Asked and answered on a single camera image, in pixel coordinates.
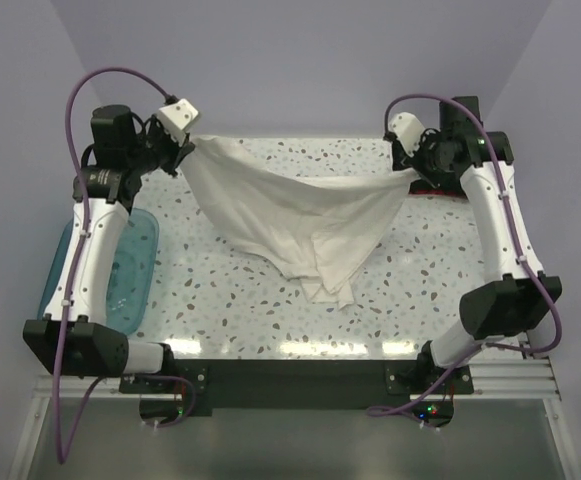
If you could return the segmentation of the white t shirt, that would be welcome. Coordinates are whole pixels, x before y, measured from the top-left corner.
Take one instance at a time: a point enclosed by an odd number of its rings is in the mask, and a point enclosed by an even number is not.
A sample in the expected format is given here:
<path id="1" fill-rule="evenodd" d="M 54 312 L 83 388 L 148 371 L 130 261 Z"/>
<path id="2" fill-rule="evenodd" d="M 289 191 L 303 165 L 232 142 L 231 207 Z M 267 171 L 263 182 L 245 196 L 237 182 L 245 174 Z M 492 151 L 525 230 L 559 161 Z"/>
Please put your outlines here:
<path id="1" fill-rule="evenodd" d="M 412 169 L 288 177 L 237 141 L 197 137 L 181 163 L 201 211 L 239 251 L 300 282 L 313 303 L 354 304 L 352 285 L 403 206 Z"/>

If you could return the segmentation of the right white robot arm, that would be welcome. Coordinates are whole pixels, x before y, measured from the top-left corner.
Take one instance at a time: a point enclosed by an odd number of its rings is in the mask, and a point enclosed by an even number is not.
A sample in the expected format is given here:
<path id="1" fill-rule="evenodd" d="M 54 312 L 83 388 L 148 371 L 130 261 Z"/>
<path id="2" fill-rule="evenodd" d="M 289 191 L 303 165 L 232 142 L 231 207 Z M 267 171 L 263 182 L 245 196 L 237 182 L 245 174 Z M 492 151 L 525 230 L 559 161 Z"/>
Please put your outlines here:
<path id="1" fill-rule="evenodd" d="M 450 369 L 466 364 L 484 348 L 509 349 L 507 339 L 535 329 L 552 316 L 555 337 L 527 353 L 547 353 L 561 341 L 556 301 L 559 277 L 550 276 L 527 233 L 515 186 L 514 155 L 506 133 L 488 131 L 475 96 L 440 98 L 439 126 L 427 128 L 411 113 L 386 107 L 384 139 L 392 166 L 413 169 L 430 187 L 459 191 L 475 217 L 484 262 L 484 283 L 459 301 L 459 319 L 439 338 L 427 342 L 415 369 L 418 386 L 439 392 Z"/>

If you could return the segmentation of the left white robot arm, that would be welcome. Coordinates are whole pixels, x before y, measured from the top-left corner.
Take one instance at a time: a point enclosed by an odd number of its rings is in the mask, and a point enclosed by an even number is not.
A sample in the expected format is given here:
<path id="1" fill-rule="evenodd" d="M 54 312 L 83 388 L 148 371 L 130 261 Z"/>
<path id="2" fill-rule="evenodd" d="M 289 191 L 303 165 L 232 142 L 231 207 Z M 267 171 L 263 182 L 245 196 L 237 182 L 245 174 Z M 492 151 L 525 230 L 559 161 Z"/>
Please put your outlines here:
<path id="1" fill-rule="evenodd" d="M 114 256 L 144 175 L 171 176 L 194 149 L 189 128 L 199 115 L 185 99 L 168 99 L 147 121 L 125 105 L 95 109 L 93 142 L 78 163 L 73 220 L 56 288 L 23 339 L 51 374 L 121 377 L 142 374 L 155 392 L 170 390 L 177 368 L 160 343 L 136 343 L 107 324 Z"/>

